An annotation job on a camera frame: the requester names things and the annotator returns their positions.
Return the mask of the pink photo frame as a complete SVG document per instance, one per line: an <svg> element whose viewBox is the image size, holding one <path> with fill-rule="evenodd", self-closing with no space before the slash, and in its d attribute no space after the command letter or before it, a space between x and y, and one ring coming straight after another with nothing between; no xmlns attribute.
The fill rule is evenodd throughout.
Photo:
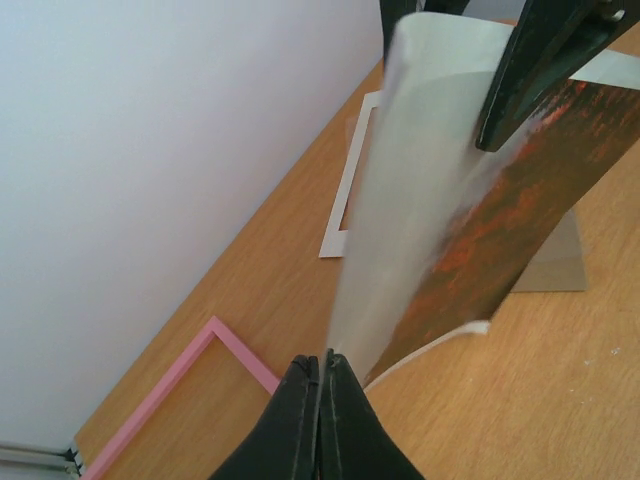
<svg viewBox="0 0 640 480"><path fill-rule="evenodd" d="M89 464L81 479L98 480L104 476L214 339L218 339L270 395L274 394L280 378L224 322L213 316Z"/></svg>

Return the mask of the white mat board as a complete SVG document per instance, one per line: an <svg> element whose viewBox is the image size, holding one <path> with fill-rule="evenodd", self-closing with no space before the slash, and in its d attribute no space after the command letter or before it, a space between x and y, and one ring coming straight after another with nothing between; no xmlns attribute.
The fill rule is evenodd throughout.
<svg viewBox="0 0 640 480"><path fill-rule="evenodd" d="M348 210L352 203L351 198L354 196L353 185L361 159L367 159L368 156L372 117L380 104L381 94L381 91L374 91L364 95L357 121L354 123L345 166L319 250L321 259L340 258L344 255L348 235Z"/></svg>

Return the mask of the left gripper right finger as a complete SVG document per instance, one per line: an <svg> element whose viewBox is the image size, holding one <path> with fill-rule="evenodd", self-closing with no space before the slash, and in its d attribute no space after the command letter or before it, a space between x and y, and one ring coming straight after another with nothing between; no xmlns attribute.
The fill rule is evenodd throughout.
<svg viewBox="0 0 640 480"><path fill-rule="evenodd" d="M319 403L321 479L421 479L380 423L347 358L329 351Z"/></svg>

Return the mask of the landscape photo print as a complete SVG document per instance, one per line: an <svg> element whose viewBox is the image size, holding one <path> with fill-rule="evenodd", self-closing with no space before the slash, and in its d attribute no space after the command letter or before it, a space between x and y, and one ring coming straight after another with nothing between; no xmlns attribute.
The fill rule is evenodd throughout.
<svg viewBox="0 0 640 480"><path fill-rule="evenodd" d="M496 152L475 145L511 34L415 13L397 27L327 347L374 383L492 317L545 240L639 138L639 60L598 54Z"/></svg>

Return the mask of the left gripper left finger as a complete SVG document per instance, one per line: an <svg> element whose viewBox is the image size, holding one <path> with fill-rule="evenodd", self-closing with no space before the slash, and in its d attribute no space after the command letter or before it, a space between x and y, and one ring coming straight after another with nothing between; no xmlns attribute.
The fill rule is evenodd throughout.
<svg viewBox="0 0 640 480"><path fill-rule="evenodd" d="M318 387L318 358L296 356L254 428L211 478L316 478Z"/></svg>

